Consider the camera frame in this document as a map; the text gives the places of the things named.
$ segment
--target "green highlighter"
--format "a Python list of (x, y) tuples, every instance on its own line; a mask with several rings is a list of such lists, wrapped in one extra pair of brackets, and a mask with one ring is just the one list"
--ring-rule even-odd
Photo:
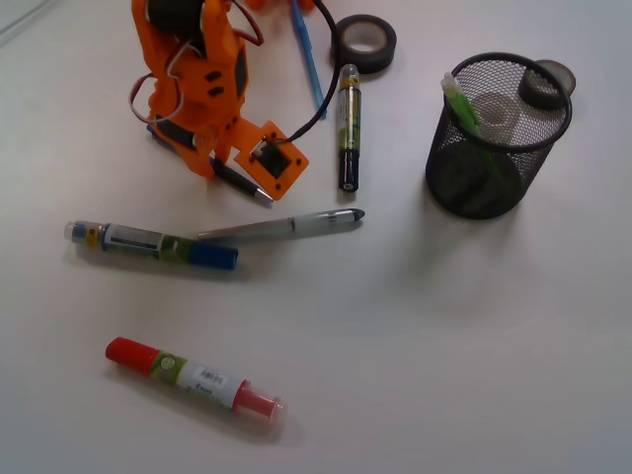
[[(463, 88), (458, 83), (456, 78), (449, 72), (446, 72), (441, 80), (441, 89), (447, 98), (447, 102), (456, 114), (461, 125), (470, 133), (480, 137), (481, 136), (481, 124), (476, 117), (474, 108), (470, 104), (469, 99), (463, 92)], [(498, 165), (494, 161), (494, 156), (489, 151), (483, 151), (483, 162), (485, 168), (489, 171), (490, 175), (504, 188), (506, 189), (505, 179)]]

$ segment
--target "marker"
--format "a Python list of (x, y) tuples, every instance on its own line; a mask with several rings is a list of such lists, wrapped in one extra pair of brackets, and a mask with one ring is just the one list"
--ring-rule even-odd
[(360, 100), (359, 73), (347, 64), (340, 73), (338, 92), (338, 187), (345, 193), (358, 188)]
[(163, 262), (234, 270), (239, 252), (196, 240), (114, 224), (68, 222), (67, 240), (104, 252), (138, 255)]
[(326, 210), (314, 214), (269, 220), (256, 224), (240, 225), (227, 229), (209, 230), (197, 235), (199, 240), (227, 239), (233, 237), (271, 237), (310, 232), (339, 224), (356, 222), (364, 217), (361, 209)]
[(270, 427), (282, 422), (284, 404), (253, 387), (249, 380), (126, 338), (114, 339), (106, 348), (106, 357), (186, 395), (249, 415)]
[(246, 195), (255, 198), (256, 200), (264, 204), (270, 204), (271, 202), (275, 201), (268, 193), (259, 188), (255, 183), (250, 181), (248, 178), (240, 175), (232, 168), (229, 168), (226, 165), (222, 165), (220, 161), (211, 158), (210, 165), (213, 167), (215, 175), (217, 175), (219, 178), (224, 180), (229, 185), (232, 185), (242, 193), (245, 193)]

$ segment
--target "pen tip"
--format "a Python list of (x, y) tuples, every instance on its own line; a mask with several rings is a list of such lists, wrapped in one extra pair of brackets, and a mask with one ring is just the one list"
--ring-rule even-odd
[(356, 221), (362, 219), (365, 215), (366, 212), (364, 212), (362, 209), (354, 209), (354, 217)]
[(262, 202), (264, 204), (271, 204), (273, 203), (275, 200), (272, 199), (272, 197), (266, 193), (264, 190), (257, 190), (255, 192), (255, 199), (258, 200), (259, 202)]

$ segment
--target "green label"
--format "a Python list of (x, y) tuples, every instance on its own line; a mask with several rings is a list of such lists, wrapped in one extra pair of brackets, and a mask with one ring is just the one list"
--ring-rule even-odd
[(359, 151), (361, 108), (359, 89), (344, 89), (339, 94), (338, 146), (342, 150)]
[(165, 235), (160, 246), (160, 260), (175, 264), (186, 264), (189, 261), (193, 240)]
[(149, 378), (175, 388), (178, 375), (187, 362), (185, 358), (161, 351), (151, 363)]

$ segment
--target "black marker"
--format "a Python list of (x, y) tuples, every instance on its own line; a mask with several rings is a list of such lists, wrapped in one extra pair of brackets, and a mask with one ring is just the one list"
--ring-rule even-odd
[(352, 64), (343, 67), (338, 92), (338, 187), (345, 193), (358, 188), (359, 164), (359, 73)]
[(228, 168), (226, 165), (222, 165), (220, 161), (211, 158), (210, 165), (213, 167), (215, 174), (219, 178), (248, 196), (251, 196), (265, 204), (270, 204), (275, 201), (270, 197), (270, 195), (268, 195), (268, 193), (259, 188), (255, 183), (240, 175), (235, 170)]

